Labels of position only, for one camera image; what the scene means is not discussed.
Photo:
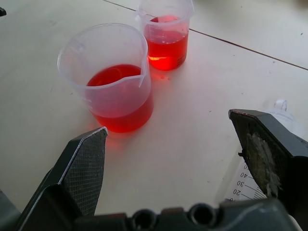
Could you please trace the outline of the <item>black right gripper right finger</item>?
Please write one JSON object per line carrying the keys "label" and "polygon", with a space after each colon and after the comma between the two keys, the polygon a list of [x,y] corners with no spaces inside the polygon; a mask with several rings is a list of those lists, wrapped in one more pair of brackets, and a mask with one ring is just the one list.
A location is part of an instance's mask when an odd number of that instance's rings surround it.
{"label": "black right gripper right finger", "polygon": [[267,197],[279,199],[291,215],[308,213],[308,143],[271,114],[230,109],[248,169]]}

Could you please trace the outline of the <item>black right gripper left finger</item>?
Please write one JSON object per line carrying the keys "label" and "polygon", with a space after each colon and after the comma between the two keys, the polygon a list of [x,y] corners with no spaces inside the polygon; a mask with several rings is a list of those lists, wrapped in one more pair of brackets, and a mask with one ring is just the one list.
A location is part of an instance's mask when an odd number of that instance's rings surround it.
{"label": "black right gripper left finger", "polygon": [[93,216],[100,196],[107,128],[68,142],[17,221],[17,231],[70,231],[78,217]]}

